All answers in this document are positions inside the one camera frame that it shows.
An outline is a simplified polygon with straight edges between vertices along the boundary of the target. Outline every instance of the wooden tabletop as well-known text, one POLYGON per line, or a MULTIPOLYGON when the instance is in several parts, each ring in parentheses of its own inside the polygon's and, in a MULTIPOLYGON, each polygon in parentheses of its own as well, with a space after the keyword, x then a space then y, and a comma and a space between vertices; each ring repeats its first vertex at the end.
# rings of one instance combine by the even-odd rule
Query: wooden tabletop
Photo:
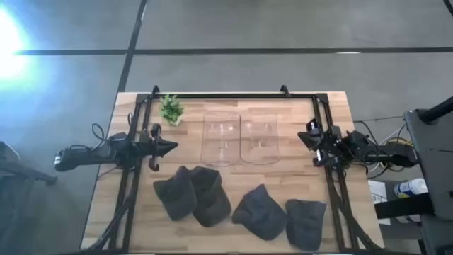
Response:
MULTIPOLYGON (((346 93, 342 91, 326 93, 329 97, 334 125, 340 126, 345 135, 346 130, 354 129, 346 93)), ((118 94, 109 130, 110 135, 129 130, 127 114, 134 110, 136 95, 136 93, 118 94)), ((181 103, 185 106, 185 112, 177 127, 167 125, 159 116, 158 100, 152 103, 150 124, 160 123, 163 139, 178 142, 179 146, 159 160, 160 171, 158 172, 149 169, 148 159, 144 159, 132 227, 131 253, 300 251, 289 244, 285 232, 272 241, 263 241, 251 234, 243 225, 232 224, 231 216, 209 228, 201 226, 192 215, 179 222, 172 222, 168 218, 161 201, 154 192, 153 182, 169 179, 181 165, 189 169, 204 165, 200 158, 203 116, 207 111, 228 111, 238 114, 244 111, 266 113, 275 115, 277 119, 280 154, 278 162, 259 165, 240 159, 237 164, 231 166, 215 167, 222 175, 222 186, 233 210, 244 194, 262 183, 282 208, 285 208, 285 202, 290 198, 323 201, 328 207, 324 216, 323 237, 319 251, 338 251, 324 170, 312 165, 311 159, 315 154, 309 152, 296 135, 297 132, 305 130, 305 124, 314 116, 310 100, 296 98, 183 99, 181 103)), ((102 165, 101 173, 112 167, 114 166, 102 165)), ((94 243, 112 219, 120 177, 121 170, 118 169, 97 181, 82 248, 94 243)), ((354 216, 372 240, 383 247, 365 170, 360 166, 348 169, 346 183, 354 216)), ((343 231, 348 240, 346 227, 343 231)))

